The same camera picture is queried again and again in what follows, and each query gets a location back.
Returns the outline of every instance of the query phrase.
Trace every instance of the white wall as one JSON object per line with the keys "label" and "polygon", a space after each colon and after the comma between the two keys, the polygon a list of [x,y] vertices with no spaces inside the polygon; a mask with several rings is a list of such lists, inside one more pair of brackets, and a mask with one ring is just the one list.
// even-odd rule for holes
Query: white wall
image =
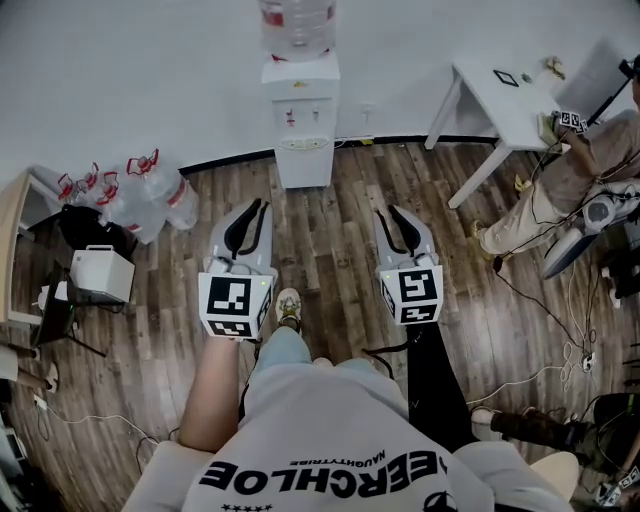
{"label": "white wall", "polygon": [[[255,0],[7,0],[0,184],[30,164],[79,176],[156,146],[183,165],[272,147],[259,22]],[[638,27],[633,0],[339,0],[337,135],[426,134],[456,53],[533,76],[557,54],[571,79],[603,38],[640,53]],[[445,133],[488,128],[467,98]]]}

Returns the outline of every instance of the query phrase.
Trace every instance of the wooden floor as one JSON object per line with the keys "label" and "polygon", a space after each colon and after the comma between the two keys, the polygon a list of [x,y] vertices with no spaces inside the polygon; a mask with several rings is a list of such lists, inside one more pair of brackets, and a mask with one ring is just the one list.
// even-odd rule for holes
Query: wooden floor
{"label": "wooden floor", "polygon": [[[314,356],[337,363],[360,356],[365,347],[403,341],[402,331],[390,324],[372,278],[377,265],[373,210],[395,204],[416,212],[433,231],[445,275],[440,326],[468,400],[491,393],[503,382],[525,380],[546,365],[562,366],[567,338],[560,327],[497,279],[470,238],[473,219],[490,224],[515,202],[513,177],[516,172],[523,177],[530,174],[529,156],[512,155],[462,207],[455,211],[447,207],[452,192],[490,151],[489,145],[469,144],[439,144],[430,153],[419,144],[340,149],[333,186],[304,191],[282,190],[271,159],[191,176],[200,195],[196,227],[190,232],[165,227],[157,242],[136,252],[133,300],[123,314],[100,309],[80,312],[78,337],[107,351],[108,358],[66,342],[45,349],[45,362],[55,360],[61,378],[59,393],[47,396],[50,406],[69,420],[121,414],[157,439],[168,437],[179,424],[205,341],[197,312],[197,274],[211,228],[232,207],[255,197],[273,203],[273,265],[280,272],[279,287],[297,288],[302,295],[304,338]],[[69,265],[70,252],[57,230],[43,230],[38,242]],[[34,263],[30,257],[34,251],[44,252],[26,240],[19,242],[14,278],[22,286],[15,297],[23,303],[35,301],[37,279],[46,272],[46,265],[39,263],[46,260],[36,258]],[[571,272],[542,282],[541,254],[537,249],[514,257],[502,274],[524,293],[545,302],[580,339],[567,308]],[[586,314],[587,259],[576,266],[573,281],[573,312],[581,325]],[[614,311],[601,280],[592,311],[597,329],[594,372],[584,374],[575,368],[565,391],[560,371],[547,370],[534,382],[507,387],[485,405],[512,411],[527,405],[547,411],[564,407],[580,414],[597,394],[621,390],[621,362],[628,355],[626,347],[638,337],[638,306],[637,298],[632,298]],[[274,324],[272,310],[265,336]],[[12,331],[11,338],[27,343],[19,331]],[[243,378],[254,362],[252,347],[245,345]],[[571,363],[579,358],[576,349]],[[404,354],[389,359],[406,391]],[[44,371],[37,363],[24,367],[34,373]],[[41,415],[39,425],[31,391],[20,386],[13,390],[13,425],[30,460],[61,492],[67,509],[119,510],[139,477],[134,450],[140,435],[118,419],[67,425],[51,412]],[[48,442],[39,426],[41,431],[48,429]],[[539,447],[520,448],[529,461],[544,453]],[[145,443],[143,464],[150,454]]]}

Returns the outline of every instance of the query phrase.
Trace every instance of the white t-shirt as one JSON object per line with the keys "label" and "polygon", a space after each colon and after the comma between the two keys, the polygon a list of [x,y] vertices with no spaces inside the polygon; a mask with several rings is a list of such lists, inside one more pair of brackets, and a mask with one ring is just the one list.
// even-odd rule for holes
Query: white t-shirt
{"label": "white t-shirt", "polygon": [[571,511],[511,444],[452,455],[422,435],[382,375],[275,366],[252,380],[245,409],[213,456],[162,443],[124,510]]}

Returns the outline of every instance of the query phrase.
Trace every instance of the black bag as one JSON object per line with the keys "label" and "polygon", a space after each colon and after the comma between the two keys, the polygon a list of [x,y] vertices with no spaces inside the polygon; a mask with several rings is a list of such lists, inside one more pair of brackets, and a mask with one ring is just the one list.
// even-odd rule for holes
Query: black bag
{"label": "black bag", "polygon": [[73,250],[83,250],[87,245],[112,245],[113,250],[126,260],[136,248],[137,240],[123,227],[109,222],[100,224],[100,212],[86,206],[62,207],[60,231]]}

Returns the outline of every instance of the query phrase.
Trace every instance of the person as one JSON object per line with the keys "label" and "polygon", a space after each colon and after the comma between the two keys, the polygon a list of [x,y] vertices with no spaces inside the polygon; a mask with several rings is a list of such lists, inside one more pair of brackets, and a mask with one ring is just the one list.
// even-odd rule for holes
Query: person
{"label": "person", "polygon": [[[633,101],[640,109],[640,56],[634,63]],[[511,255],[531,249],[553,236],[554,226],[575,214],[596,180],[623,181],[640,173],[640,115],[625,110],[591,127],[586,136],[556,127],[556,136],[571,149],[548,165],[520,200],[489,228],[471,227],[482,255]]]}
{"label": "person", "polygon": [[[573,453],[578,462],[599,473],[615,476],[640,431],[640,394],[613,393],[595,399],[593,421],[561,423],[528,407],[523,414],[476,408],[471,420],[488,425],[508,439],[549,446]],[[633,465],[640,467],[640,456]]]}
{"label": "person", "polygon": [[[397,384],[367,360],[312,364],[295,290],[276,308],[280,327],[249,378],[244,417],[238,342],[211,338],[178,442],[160,443],[124,511],[571,510],[513,445],[477,442],[457,385],[431,383],[429,438],[410,425]],[[444,360],[432,363],[453,376],[440,348]]]}
{"label": "person", "polygon": [[58,366],[51,363],[47,376],[42,379],[18,367],[20,359],[40,361],[40,349],[28,349],[16,345],[0,344],[0,379],[7,379],[33,389],[42,389],[50,393],[58,390]]}

